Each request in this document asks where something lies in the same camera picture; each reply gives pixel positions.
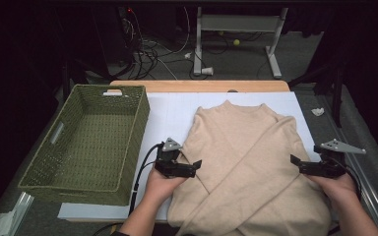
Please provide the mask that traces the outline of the black computer tower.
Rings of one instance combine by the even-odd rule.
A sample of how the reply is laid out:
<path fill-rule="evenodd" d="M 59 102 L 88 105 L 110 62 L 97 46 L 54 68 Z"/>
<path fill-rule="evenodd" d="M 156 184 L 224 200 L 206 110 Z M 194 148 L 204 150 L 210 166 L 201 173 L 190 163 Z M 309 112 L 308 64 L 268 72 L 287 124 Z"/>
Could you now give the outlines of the black computer tower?
<path fill-rule="evenodd" d="M 121 53 L 123 61 L 131 63 L 133 61 L 133 39 L 134 27 L 127 17 L 127 10 L 124 7 L 116 8 L 117 20 L 120 28 L 121 36 Z"/>

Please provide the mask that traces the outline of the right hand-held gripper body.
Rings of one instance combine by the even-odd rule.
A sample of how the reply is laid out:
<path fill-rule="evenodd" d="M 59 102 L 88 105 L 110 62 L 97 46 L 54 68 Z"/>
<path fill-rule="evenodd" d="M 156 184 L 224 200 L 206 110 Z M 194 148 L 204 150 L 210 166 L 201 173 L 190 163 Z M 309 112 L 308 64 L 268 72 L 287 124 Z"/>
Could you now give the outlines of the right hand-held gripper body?
<path fill-rule="evenodd" d="M 366 154 L 365 148 L 354 147 L 337 139 L 315 146 L 314 151 L 321 158 L 314 175 L 325 178 L 338 178 L 347 172 L 347 153 Z"/>

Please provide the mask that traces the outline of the beige knit sweater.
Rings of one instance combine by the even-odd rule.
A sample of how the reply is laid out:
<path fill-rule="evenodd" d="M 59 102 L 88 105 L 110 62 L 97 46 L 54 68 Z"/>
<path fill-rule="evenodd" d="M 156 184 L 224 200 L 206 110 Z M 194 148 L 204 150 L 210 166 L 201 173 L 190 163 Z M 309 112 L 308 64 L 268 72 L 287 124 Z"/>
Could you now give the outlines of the beige knit sweater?
<path fill-rule="evenodd" d="M 265 104 L 199 108 L 179 159 L 202 166 L 174 191 L 168 223 L 176 236 L 327 236 L 326 198 L 292 156 L 308 157 L 293 117 Z"/>

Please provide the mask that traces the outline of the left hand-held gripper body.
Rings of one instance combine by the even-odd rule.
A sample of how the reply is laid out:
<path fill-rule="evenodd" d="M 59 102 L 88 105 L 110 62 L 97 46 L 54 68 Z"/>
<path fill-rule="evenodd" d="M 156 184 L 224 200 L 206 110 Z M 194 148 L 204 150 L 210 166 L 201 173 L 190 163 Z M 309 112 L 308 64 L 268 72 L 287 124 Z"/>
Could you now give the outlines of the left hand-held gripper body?
<path fill-rule="evenodd" d="M 172 138 L 161 142 L 157 148 L 155 169 L 167 178 L 176 177 L 174 171 L 177 169 L 177 157 L 180 154 L 182 145 Z"/>

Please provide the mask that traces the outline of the black metal stand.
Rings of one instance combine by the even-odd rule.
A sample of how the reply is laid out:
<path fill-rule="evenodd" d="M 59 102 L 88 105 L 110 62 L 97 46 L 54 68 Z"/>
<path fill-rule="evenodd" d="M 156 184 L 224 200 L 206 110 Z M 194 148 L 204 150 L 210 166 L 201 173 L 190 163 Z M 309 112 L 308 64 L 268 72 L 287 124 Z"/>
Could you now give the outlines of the black metal stand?
<path fill-rule="evenodd" d="M 340 62 L 326 63 L 317 69 L 306 72 L 302 76 L 288 82 L 290 89 L 299 84 L 314 84 L 315 95 L 325 95 L 330 93 L 332 95 L 332 118 L 338 128 L 341 124 L 341 104 L 342 104 L 342 90 L 344 81 L 345 64 Z"/>

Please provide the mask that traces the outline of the green woven basket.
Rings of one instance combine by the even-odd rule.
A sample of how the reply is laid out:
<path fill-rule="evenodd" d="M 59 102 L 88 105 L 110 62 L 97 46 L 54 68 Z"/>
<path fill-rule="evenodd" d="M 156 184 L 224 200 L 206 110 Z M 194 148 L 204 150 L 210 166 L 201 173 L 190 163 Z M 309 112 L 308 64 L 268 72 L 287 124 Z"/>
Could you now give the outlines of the green woven basket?
<path fill-rule="evenodd" d="M 19 188 L 41 201 L 128 205 L 149 113 L 143 86 L 74 86 Z"/>

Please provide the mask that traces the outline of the person's right hand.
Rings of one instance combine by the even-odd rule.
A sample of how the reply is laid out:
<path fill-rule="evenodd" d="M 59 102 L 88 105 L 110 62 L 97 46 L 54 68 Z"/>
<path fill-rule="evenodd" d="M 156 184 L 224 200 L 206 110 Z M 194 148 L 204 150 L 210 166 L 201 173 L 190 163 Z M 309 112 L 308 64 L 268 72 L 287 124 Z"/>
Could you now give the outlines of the person's right hand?
<path fill-rule="evenodd" d="M 354 183 L 348 174 L 344 174 L 336 179 L 311 175 L 307 175 L 307 178 L 322 188 L 335 209 L 359 203 Z"/>

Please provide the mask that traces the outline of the short aluminium rail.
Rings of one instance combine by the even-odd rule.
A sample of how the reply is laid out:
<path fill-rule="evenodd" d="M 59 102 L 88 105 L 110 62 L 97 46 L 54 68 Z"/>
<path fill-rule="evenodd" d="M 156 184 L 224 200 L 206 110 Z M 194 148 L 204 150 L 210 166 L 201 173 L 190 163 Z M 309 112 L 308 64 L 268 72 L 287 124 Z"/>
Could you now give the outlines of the short aluminium rail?
<path fill-rule="evenodd" d="M 0 213 L 0 236 L 15 236 L 34 197 L 22 192 L 12 210 Z"/>

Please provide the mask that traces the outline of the person's left hand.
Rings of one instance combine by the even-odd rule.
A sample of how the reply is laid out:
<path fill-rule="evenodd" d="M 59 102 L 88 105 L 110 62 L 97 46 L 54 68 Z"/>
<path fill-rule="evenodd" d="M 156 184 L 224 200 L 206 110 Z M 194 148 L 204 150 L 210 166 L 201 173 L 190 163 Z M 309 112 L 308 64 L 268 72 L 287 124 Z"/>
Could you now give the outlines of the person's left hand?
<path fill-rule="evenodd" d="M 142 203 L 149 207 L 159 208 L 185 181 L 186 178 L 183 177 L 167 178 L 153 167 L 146 183 Z"/>

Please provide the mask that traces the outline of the long aluminium rail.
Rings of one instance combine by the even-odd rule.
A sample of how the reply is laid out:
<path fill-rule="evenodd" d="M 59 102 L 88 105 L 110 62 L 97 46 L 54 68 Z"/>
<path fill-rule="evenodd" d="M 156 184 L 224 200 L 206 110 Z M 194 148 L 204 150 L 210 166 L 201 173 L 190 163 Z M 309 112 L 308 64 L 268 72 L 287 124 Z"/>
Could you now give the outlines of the long aluminium rail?
<path fill-rule="evenodd" d="M 363 206 L 378 225 L 378 146 L 356 109 L 351 108 L 345 100 L 341 107 L 341 126 L 338 126 L 332 117 L 329 99 L 322 97 L 319 98 L 319 102 L 326 109 L 330 128 L 334 132 L 331 139 L 337 138 L 344 143 L 366 150 L 366 154 L 347 153 L 346 163 L 359 177 Z"/>

